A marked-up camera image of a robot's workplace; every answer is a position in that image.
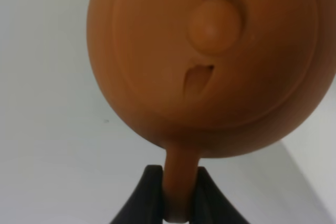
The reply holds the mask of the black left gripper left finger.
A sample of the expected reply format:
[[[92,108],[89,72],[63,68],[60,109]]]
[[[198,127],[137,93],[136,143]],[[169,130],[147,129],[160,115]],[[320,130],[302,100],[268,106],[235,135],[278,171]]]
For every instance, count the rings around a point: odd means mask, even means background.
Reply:
[[[162,224],[164,213],[162,178],[162,166],[146,166],[132,195],[110,223]]]

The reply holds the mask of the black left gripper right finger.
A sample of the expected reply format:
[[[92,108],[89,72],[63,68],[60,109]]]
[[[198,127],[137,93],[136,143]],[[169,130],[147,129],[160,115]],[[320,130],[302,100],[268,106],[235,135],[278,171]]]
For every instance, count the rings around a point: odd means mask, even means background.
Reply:
[[[217,187],[205,167],[199,167],[189,223],[247,224]]]

